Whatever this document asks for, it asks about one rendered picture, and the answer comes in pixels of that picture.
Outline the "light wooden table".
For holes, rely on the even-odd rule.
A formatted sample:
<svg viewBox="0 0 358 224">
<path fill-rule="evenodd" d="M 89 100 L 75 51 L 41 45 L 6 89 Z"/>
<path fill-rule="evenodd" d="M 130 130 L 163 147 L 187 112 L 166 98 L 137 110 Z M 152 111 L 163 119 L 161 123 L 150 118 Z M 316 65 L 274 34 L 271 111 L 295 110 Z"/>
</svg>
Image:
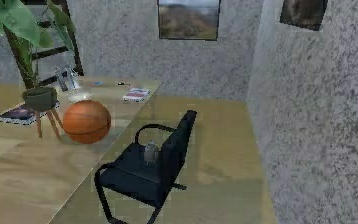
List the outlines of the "light wooden table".
<svg viewBox="0 0 358 224">
<path fill-rule="evenodd" d="M 131 88 L 155 93 L 156 80 L 80 76 L 79 83 L 92 91 L 92 99 L 107 107 L 112 117 L 109 134 L 92 145 L 56 136 L 46 117 L 43 136 L 34 124 L 0 122 L 0 224 L 49 224 L 123 130 L 146 105 L 121 99 Z M 104 85 L 95 85 L 101 81 Z M 118 82 L 131 87 L 118 86 Z M 0 84 L 0 113 L 19 104 L 23 88 Z"/>
</svg>

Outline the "framed dark brown picture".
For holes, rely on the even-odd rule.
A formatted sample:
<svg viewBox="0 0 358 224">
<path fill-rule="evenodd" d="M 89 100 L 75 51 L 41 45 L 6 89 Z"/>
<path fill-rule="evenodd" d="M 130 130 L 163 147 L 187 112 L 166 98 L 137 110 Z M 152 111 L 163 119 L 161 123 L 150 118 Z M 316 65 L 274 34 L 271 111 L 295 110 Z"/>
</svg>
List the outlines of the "framed dark brown picture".
<svg viewBox="0 0 358 224">
<path fill-rule="evenodd" d="M 284 0 L 280 23 L 318 31 L 328 0 Z"/>
</svg>

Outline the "green house plant in pot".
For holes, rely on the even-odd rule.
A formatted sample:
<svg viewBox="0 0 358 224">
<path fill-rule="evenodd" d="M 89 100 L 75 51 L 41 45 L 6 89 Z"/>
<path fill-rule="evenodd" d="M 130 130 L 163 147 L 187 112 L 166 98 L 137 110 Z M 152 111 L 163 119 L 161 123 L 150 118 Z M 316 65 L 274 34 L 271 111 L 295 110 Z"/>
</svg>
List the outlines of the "green house plant in pot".
<svg viewBox="0 0 358 224">
<path fill-rule="evenodd" d="M 42 112 L 48 116 L 56 136 L 59 130 L 55 121 L 63 124 L 55 110 L 56 89 L 40 84 L 38 60 L 48 53 L 76 49 L 70 36 L 75 32 L 71 18 L 53 0 L 46 0 L 45 5 L 46 22 L 39 21 L 21 0 L 0 0 L 0 35 L 6 36 L 11 47 L 25 85 L 22 98 L 34 111 L 39 137 L 42 137 Z"/>
</svg>

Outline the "dark wooden ladder shelf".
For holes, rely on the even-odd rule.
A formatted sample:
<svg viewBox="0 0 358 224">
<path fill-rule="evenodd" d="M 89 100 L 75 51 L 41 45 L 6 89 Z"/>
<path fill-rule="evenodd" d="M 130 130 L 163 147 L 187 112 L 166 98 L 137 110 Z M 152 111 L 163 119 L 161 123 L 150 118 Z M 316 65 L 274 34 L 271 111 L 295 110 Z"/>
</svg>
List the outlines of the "dark wooden ladder shelf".
<svg viewBox="0 0 358 224">
<path fill-rule="evenodd" d="M 27 89 L 39 85 L 41 58 L 73 52 L 80 66 L 75 26 L 67 0 L 0 0 L 0 35 L 5 35 Z"/>
</svg>

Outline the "orange basketball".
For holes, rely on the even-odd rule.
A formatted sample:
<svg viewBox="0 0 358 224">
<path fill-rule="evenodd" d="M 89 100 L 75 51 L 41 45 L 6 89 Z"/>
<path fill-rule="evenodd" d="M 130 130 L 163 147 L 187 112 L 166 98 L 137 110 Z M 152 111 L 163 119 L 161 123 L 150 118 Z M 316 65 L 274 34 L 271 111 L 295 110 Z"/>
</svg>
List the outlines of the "orange basketball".
<svg viewBox="0 0 358 224">
<path fill-rule="evenodd" d="M 72 104 L 63 115 L 63 129 L 71 140 L 93 144 L 106 137 L 111 128 L 108 109 L 93 100 Z"/>
</svg>

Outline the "white bowl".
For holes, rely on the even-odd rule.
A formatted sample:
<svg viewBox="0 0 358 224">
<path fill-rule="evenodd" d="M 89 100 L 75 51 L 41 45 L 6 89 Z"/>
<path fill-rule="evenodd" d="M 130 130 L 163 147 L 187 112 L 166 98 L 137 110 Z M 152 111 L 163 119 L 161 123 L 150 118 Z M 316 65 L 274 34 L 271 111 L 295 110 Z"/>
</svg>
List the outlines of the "white bowl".
<svg viewBox="0 0 358 224">
<path fill-rule="evenodd" d="M 90 100 L 92 94 L 89 92 L 70 92 L 67 94 L 67 99 L 71 103 L 77 103 L 84 100 Z"/>
</svg>

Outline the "clear glass bottle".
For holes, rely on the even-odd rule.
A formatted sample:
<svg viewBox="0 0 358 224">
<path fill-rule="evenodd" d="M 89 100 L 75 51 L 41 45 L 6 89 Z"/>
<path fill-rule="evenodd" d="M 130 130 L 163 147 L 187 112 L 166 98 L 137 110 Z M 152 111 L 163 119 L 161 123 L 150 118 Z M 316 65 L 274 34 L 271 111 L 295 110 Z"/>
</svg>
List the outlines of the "clear glass bottle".
<svg viewBox="0 0 358 224">
<path fill-rule="evenodd" d="M 63 92 L 76 90 L 80 87 L 80 84 L 77 80 L 78 73 L 70 66 L 65 68 L 57 67 L 55 70 L 55 75 Z"/>
</svg>

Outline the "framed landscape picture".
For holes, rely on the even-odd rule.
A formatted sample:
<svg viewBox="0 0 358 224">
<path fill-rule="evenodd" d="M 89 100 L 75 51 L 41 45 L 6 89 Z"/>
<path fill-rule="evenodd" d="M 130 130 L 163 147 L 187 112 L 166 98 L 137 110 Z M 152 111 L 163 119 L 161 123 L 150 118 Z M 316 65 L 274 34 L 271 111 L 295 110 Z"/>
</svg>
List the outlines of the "framed landscape picture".
<svg viewBox="0 0 358 224">
<path fill-rule="evenodd" d="M 157 0 L 159 38 L 218 39 L 221 0 Z"/>
</svg>

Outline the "dark purple book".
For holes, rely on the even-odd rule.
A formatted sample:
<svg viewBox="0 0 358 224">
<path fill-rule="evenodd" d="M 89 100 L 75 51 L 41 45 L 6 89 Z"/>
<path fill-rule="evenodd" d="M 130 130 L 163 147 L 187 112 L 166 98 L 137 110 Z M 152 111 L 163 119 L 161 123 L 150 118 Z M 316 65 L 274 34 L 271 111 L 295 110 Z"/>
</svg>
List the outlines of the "dark purple book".
<svg viewBox="0 0 358 224">
<path fill-rule="evenodd" d="M 31 125 L 36 121 L 35 111 L 22 103 L 0 114 L 0 122 L 9 124 Z"/>
</svg>

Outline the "black office chair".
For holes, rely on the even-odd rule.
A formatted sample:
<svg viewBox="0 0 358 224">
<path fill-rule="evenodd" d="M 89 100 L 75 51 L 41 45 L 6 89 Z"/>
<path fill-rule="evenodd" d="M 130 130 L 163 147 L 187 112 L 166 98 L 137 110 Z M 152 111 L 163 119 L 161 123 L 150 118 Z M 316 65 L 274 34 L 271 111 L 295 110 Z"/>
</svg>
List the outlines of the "black office chair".
<svg viewBox="0 0 358 224">
<path fill-rule="evenodd" d="M 109 224 L 127 224 L 112 216 L 104 188 L 133 198 L 155 208 L 147 224 L 153 224 L 167 196 L 173 188 L 185 190 L 176 183 L 185 164 L 192 128 L 197 112 L 188 110 L 176 128 L 162 124 L 147 124 L 135 134 L 134 141 L 114 161 L 100 166 L 95 172 L 95 188 Z M 139 134 L 144 129 L 169 131 L 170 136 L 162 144 L 154 163 L 144 161 L 145 146 L 139 143 Z"/>
</svg>

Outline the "red and white book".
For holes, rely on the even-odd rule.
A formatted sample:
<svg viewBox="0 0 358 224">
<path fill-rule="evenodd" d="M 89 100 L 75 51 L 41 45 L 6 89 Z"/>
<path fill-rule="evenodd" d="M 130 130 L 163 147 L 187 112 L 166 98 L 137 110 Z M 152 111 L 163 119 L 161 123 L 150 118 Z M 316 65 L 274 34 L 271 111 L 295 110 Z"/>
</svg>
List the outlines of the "red and white book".
<svg viewBox="0 0 358 224">
<path fill-rule="evenodd" d="M 141 102 L 150 94 L 148 89 L 131 88 L 123 97 L 123 101 Z"/>
</svg>

